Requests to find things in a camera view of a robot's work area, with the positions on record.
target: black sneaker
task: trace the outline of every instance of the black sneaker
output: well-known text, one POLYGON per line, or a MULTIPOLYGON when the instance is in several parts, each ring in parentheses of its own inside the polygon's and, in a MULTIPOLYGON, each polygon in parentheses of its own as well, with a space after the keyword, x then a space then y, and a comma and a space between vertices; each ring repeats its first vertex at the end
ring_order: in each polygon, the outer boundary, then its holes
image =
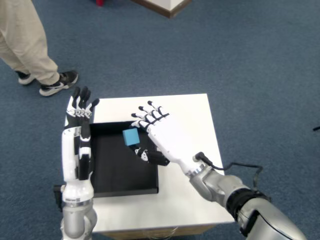
POLYGON ((23 72, 20 72, 20 71, 15 71, 18 76, 19 76, 19 79, 18 79, 18 82, 21 84, 21 85, 28 85, 30 84, 33 80, 35 80, 35 78, 33 76, 31 76, 31 74, 25 74, 23 72))
POLYGON ((59 81, 52 85, 41 85, 39 93, 42 96, 51 96, 60 92, 62 89, 68 89, 78 80, 78 73, 76 71, 66 71, 60 73, 59 81))

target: metal robot arm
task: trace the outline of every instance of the metal robot arm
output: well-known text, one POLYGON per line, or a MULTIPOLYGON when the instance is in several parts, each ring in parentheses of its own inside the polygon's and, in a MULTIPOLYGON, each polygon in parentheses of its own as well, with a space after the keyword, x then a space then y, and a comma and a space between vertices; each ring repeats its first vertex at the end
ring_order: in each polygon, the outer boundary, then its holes
POLYGON ((63 240, 90 240, 97 223, 93 209, 94 189, 90 177, 93 171, 91 156, 90 116, 99 103, 87 105, 90 91, 77 87, 70 97, 62 133, 62 168, 66 185, 61 187, 63 240))
POLYGON ((144 129, 162 154, 179 164, 204 199, 224 207, 247 240, 306 240, 263 193, 251 190, 237 176, 219 174, 202 152, 196 154, 186 131, 163 107, 152 101, 148 105, 132 115, 139 118, 132 126, 144 129))

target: person's leg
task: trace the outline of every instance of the person's leg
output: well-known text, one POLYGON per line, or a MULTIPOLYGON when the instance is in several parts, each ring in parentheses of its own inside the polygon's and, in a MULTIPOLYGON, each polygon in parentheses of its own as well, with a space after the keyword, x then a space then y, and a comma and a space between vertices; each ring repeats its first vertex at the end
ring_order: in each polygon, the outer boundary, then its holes
POLYGON ((1 58, 9 66, 31 73, 43 85, 58 82, 58 66, 48 57, 46 34, 31 0, 0 0, 0 33, 1 42, 16 56, 2 50, 6 53, 1 58))
POLYGON ((18 81, 22 85, 30 84, 35 78, 29 70, 22 64, 17 56, 8 47, 4 36, 0 32, 0 58, 18 73, 18 81))
POLYGON ((8 47, 4 36, 0 32, 0 58, 13 70, 24 74, 29 74, 29 70, 22 64, 17 56, 8 47))

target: black cable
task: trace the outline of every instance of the black cable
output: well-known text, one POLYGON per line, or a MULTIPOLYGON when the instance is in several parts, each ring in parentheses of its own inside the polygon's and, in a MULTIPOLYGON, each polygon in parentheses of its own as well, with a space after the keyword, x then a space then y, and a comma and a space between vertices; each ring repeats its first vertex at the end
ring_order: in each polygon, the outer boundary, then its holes
POLYGON ((240 166, 240 167, 247 167, 247 168, 254 168, 257 169, 257 171, 254 174, 253 177, 253 190, 257 191, 258 190, 258 177, 259 174, 262 172, 262 170, 264 169, 262 166, 260 165, 253 165, 253 164, 246 164, 246 163, 239 163, 239 162, 231 162, 229 165, 227 165, 226 167, 217 167, 215 166, 210 160, 209 158, 207 158, 205 156, 205 154, 201 151, 199 153, 197 153, 195 155, 195 158, 197 160, 202 160, 204 161, 207 165, 209 165, 210 167, 212 167, 215 170, 220 170, 220 171, 227 171, 229 170, 233 165, 235 166, 240 166))

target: blue carpet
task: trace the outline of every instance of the blue carpet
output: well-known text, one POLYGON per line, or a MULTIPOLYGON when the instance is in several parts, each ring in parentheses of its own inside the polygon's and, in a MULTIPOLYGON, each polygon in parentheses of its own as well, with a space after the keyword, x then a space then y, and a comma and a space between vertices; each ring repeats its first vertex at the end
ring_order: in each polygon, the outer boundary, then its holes
MULTIPOLYGON (((224 164, 263 165, 260 189, 320 239, 318 0, 194 0, 174 19, 129 0, 33 2, 49 55, 61 72, 78 70, 78 86, 95 97, 208 93, 224 164)), ((44 98, 3 62, 0 73, 0 239, 60 239, 52 186, 63 183, 72 90, 44 98)), ((230 173, 250 185, 254 171, 230 173)), ((244 238, 228 224, 174 239, 244 238)))

